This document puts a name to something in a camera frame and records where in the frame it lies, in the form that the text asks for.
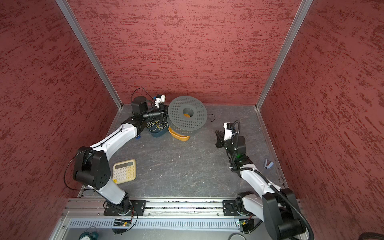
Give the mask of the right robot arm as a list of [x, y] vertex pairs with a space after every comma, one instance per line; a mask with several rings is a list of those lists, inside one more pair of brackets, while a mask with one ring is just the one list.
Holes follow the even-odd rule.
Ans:
[[254, 190], [254, 193], [239, 196], [238, 210], [259, 218], [273, 240], [296, 240], [304, 233], [313, 240], [314, 232], [301, 213], [294, 192], [274, 184], [257, 169], [247, 156], [245, 138], [231, 130], [216, 131], [215, 134], [216, 147], [225, 149], [230, 159], [230, 170]]

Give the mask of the right corner aluminium post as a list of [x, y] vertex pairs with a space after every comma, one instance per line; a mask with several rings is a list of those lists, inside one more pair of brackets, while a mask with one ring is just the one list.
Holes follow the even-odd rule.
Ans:
[[260, 111], [262, 108], [262, 105], [264, 101], [267, 98], [267, 95], [280, 71], [281, 66], [284, 63], [284, 60], [300, 30], [300, 27], [313, 3], [313, 0], [302, 0], [301, 4], [299, 5], [298, 11], [294, 17], [294, 20], [290, 26], [290, 29], [286, 35], [286, 38], [283, 42], [283, 45], [281, 47], [281, 50], [279, 51], [278, 57], [276, 59], [276, 62], [271, 70], [271, 73], [267, 79], [267, 82], [265, 84], [265, 87], [257, 101], [256, 104], [256, 111]]

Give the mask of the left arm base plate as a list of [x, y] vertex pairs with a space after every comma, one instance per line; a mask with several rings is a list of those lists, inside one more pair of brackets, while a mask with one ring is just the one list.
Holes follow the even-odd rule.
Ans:
[[143, 216], [146, 209], [146, 200], [130, 200], [130, 203], [126, 209], [122, 206], [116, 206], [109, 202], [105, 202], [104, 216], [118, 216], [129, 217], [132, 215]]

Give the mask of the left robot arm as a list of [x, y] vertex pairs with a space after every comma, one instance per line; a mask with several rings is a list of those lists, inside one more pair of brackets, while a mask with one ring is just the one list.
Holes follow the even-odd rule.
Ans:
[[112, 134], [91, 147], [81, 147], [74, 157], [73, 179], [95, 190], [106, 200], [107, 210], [120, 216], [134, 214], [128, 193], [112, 179], [110, 158], [128, 141], [137, 138], [147, 129], [155, 138], [168, 131], [168, 107], [166, 97], [154, 97], [153, 106], [144, 96], [131, 102], [132, 116], [127, 118]]

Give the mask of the teal object below rail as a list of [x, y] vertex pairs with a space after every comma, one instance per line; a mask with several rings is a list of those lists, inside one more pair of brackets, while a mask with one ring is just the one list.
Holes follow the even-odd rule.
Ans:
[[95, 226], [89, 227], [79, 236], [79, 240], [98, 240], [99, 232]]

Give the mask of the teal plastic bin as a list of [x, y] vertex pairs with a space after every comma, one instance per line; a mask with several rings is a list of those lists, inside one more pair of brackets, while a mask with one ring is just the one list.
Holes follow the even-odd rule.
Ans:
[[154, 138], [158, 138], [164, 135], [168, 131], [168, 128], [168, 122], [162, 121], [161, 119], [152, 120], [147, 123], [147, 129]]

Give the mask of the yellow plastic bin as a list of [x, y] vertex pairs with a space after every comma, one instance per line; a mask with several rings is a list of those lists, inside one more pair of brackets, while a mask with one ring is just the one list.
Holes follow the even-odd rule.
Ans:
[[171, 127], [169, 127], [169, 133], [171, 136], [179, 141], [186, 142], [190, 139], [191, 136], [184, 136], [176, 133]]

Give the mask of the corner aluminium post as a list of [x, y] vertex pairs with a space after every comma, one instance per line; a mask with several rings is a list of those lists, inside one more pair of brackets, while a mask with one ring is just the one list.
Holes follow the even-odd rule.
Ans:
[[298, 11], [294, 17], [294, 20], [290, 26], [290, 29], [286, 35], [286, 38], [283, 42], [283, 45], [281, 47], [281, 50], [279, 51], [278, 57], [276, 59], [276, 62], [271, 70], [271, 73], [267, 79], [267, 82], [265, 84], [265, 87], [257, 101], [256, 104], [256, 111], [260, 111], [262, 108], [262, 105], [264, 101], [267, 98], [267, 95], [280, 71], [281, 66], [284, 63], [284, 60], [300, 30], [300, 27], [313, 3], [313, 0], [302, 0], [301, 4], [299, 5]]
[[89, 60], [91, 61], [93, 67], [95, 68], [96, 72], [98, 73], [99, 77], [101, 78], [102, 82], [104, 83], [107, 91], [109, 92], [110, 96], [112, 97], [113, 101], [117, 105], [118, 109], [121, 110], [124, 106], [123, 102], [121, 101], [119, 95], [117, 94], [115, 88], [113, 87], [113, 84], [108, 77], [106, 71], [104, 70], [100, 60], [98, 59], [95, 51], [93, 50], [89, 40], [87, 39], [84, 31], [82, 30], [78, 20], [75, 17], [75, 14], [73, 13], [68, 1], [65, 0], [56, 0], [56, 3], [58, 4], [61, 12], [63, 13], [65, 19], [67, 20], [68, 24], [70, 25], [72, 31], [74, 32], [75, 36], [77, 37], [78, 41], [80, 42], [81, 46], [83, 47], [85, 53], [87, 54]]

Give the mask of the left corner aluminium post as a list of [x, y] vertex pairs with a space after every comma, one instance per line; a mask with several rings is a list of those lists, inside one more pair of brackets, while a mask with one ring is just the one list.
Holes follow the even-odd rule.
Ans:
[[78, 20], [75, 17], [75, 14], [73, 13], [68, 1], [65, 0], [56, 0], [56, 3], [58, 4], [61, 12], [63, 13], [65, 19], [67, 20], [68, 24], [70, 25], [72, 31], [74, 32], [75, 36], [77, 37], [78, 41], [80, 42], [81, 46], [83, 47], [85, 53], [87, 54], [89, 60], [91, 61], [93, 67], [95, 68], [96, 72], [98, 73], [99, 77], [101, 78], [102, 82], [104, 83], [107, 91], [109, 92], [110, 96], [112, 97], [113, 101], [117, 105], [118, 109], [121, 110], [124, 106], [123, 102], [121, 101], [119, 95], [117, 94], [115, 88], [113, 87], [113, 84], [108, 77], [106, 71], [104, 70], [100, 60], [98, 59], [95, 51], [93, 50], [89, 40], [87, 39], [84, 31], [82, 30]]

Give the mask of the grey perforated cable spool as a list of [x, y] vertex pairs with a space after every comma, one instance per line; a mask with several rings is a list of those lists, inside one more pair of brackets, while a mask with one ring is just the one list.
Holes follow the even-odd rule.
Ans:
[[177, 134], [192, 136], [205, 125], [207, 119], [206, 107], [194, 97], [180, 96], [169, 104], [168, 121]]

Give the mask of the yellow calculator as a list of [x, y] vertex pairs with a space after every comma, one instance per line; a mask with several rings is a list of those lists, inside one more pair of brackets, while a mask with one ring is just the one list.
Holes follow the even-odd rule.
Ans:
[[115, 184], [123, 184], [136, 179], [136, 160], [126, 160], [114, 164], [112, 180]]

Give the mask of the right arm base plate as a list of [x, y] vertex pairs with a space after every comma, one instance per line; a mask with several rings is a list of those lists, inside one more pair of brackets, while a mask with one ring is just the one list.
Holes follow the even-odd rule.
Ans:
[[248, 212], [241, 210], [236, 200], [224, 200], [222, 204], [225, 217], [246, 217], [250, 215]]

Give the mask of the aluminium front rail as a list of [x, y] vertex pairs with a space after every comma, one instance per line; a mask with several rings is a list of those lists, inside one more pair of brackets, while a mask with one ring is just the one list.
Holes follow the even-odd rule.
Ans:
[[[146, 200], [146, 209], [141, 218], [234, 218], [223, 214], [224, 200], [234, 198], [139, 198], [130, 200]], [[104, 216], [105, 200], [101, 197], [83, 197], [69, 199], [62, 212], [68, 218], [106, 218]]]

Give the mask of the small blue grey clip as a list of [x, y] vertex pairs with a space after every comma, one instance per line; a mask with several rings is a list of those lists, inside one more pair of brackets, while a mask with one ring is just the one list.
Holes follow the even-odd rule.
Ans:
[[271, 169], [274, 166], [274, 162], [270, 161], [269, 159], [265, 159], [264, 161], [264, 168], [265, 169]]

